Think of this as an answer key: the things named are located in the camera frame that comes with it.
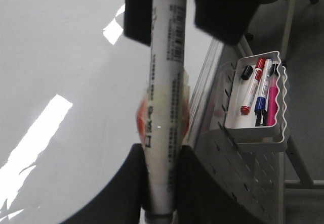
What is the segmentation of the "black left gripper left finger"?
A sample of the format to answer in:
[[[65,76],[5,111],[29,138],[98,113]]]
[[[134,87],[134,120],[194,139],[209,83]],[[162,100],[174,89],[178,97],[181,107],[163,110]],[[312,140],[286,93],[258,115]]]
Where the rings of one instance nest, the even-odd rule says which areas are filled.
[[[125,0],[124,35],[150,46],[152,0]]]

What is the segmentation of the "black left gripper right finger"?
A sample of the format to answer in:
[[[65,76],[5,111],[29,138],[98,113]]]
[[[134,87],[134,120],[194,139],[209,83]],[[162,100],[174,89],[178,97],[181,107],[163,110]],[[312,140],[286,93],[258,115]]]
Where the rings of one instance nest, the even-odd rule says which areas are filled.
[[[217,40],[238,44],[262,0],[195,0],[194,23]]]

